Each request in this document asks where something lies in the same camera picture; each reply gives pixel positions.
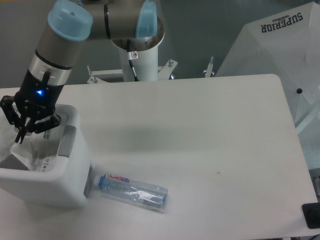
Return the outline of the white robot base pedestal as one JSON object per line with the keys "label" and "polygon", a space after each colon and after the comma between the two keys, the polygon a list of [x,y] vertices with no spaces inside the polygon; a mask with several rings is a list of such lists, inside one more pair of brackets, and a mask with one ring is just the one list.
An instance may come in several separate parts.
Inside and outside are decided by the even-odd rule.
{"label": "white robot base pedestal", "polygon": [[165,26],[157,19],[157,33],[153,37],[113,40],[120,56],[120,64],[125,82],[158,80],[158,47],[165,36]]}

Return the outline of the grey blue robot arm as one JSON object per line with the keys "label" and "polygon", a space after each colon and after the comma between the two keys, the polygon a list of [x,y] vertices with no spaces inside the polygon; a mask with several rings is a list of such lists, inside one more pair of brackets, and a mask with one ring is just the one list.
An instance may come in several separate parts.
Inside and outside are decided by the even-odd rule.
{"label": "grey blue robot arm", "polygon": [[56,1],[19,91],[0,101],[17,133],[15,142],[60,125],[56,102],[87,39],[130,41],[157,31],[157,7],[150,0]]}

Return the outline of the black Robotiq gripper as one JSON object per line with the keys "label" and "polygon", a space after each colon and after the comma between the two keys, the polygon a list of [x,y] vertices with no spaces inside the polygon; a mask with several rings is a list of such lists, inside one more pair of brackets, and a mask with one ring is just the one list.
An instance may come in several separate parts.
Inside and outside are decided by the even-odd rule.
{"label": "black Robotiq gripper", "polygon": [[[21,144],[25,136],[39,134],[58,127],[61,117],[55,114],[55,105],[62,92],[63,85],[49,84],[53,71],[47,69],[42,79],[34,77],[28,70],[19,91],[15,96],[5,95],[0,101],[0,107],[9,124],[17,128],[15,142]],[[15,102],[20,116],[16,113]],[[34,119],[49,119],[36,123]]]}

